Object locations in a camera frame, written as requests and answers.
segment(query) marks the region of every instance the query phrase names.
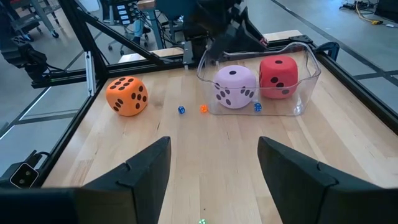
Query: wooden table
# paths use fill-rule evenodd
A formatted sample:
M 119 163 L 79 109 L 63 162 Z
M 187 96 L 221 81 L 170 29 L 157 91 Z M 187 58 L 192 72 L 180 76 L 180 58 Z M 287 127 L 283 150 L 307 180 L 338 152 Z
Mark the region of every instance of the wooden table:
M 300 33 L 266 37 L 294 35 Z M 162 136 L 172 139 L 172 164 L 159 223 L 280 223 L 257 158 L 259 136 L 382 187 L 398 186 L 398 137 L 324 67 L 306 111 L 296 117 L 201 114 L 205 102 L 194 70 L 138 77 L 149 90 L 147 108 L 118 116 L 102 89 L 44 187 L 84 185 Z

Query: clear plastic bin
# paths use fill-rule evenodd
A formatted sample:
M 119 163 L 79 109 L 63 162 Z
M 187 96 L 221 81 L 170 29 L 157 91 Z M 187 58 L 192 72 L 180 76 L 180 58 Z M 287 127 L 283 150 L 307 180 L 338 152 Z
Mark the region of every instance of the clear plastic bin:
M 271 55 L 285 55 L 295 60 L 298 68 L 298 82 L 295 85 L 284 86 L 283 88 L 260 88 L 259 65 L 262 59 Z M 239 109 L 227 108 L 217 99 L 219 96 L 216 95 L 216 92 L 221 90 L 227 90 L 228 93 L 232 90 L 241 90 L 241 88 L 216 86 L 216 83 L 213 82 L 218 70 L 228 65 L 244 66 L 256 76 L 256 87 L 245 89 L 250 90 L 250 92 L 253 91 L 254 96 L 251 98 L 250 103 Z M 300 42 L 294 42 L 278 52 L 224 53 L 218 60 L 210 59 L 206 51 L 199 63 L 197 77 L 201 82 L 208 111 L 212 114 L 297 116 L 304 112 L 320 74 L 319 64 L 310 47 Z M 284 99 L 271 99 L 261 94 L 263 90 L 282 91 L 284 89 L 294 89 L 295 91 L 293 95 Z M 256 103 L 261 104 L 262 109 L 260 111 L 254 109 Z

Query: floor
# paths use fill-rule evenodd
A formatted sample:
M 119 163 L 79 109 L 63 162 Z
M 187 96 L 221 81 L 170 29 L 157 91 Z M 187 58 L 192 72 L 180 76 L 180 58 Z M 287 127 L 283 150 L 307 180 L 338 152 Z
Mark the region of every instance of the floor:
M 341 46 L 338 63 L 398 112 L 398 29 L 372 26 L 353 11 L 339 10 L 341 0 L 247 0 L 245 4 L 250 19 L 262 33 L 297 29 L 317 45 L 338 42 Z M 42 35 L 36 30 L 30 33 L 35 39 L 32 46 L 45 53 L 53 66 L 68 70 L 83 68 L 83 49 L 75 33 L 62 10 L 56 15 L 60 27 L 53 24 L 60 38 L 54 39 L 41 25 Z M 114 50 L 109 51 L 112 39 L 89 28 L 105 57 L 116 63 L 120 59 L 120 44 L 114 44 Z M 148 49 L 156 48 L 151 34 Z M 16 124 L 11 129 L 0 130 L 1 175 L 33 150 L 50 152 L 86 100 L 87 92 L 86 83 L 33 89 L 24 70 L 9 65 L 2 57 L 0 68 L 0 128 L 4 122 Z

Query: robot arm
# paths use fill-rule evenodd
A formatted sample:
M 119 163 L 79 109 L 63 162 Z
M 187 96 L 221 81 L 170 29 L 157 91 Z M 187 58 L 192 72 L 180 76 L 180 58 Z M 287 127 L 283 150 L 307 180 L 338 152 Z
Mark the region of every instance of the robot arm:
M 168 17 L 183 15 L 213 38 L 209 48 L 212 58 L 223 52 L 263 52 L 267 40 L 253 26 L 248 8 L 241 8 L 242 0 L 156 0 L 157 8 Z

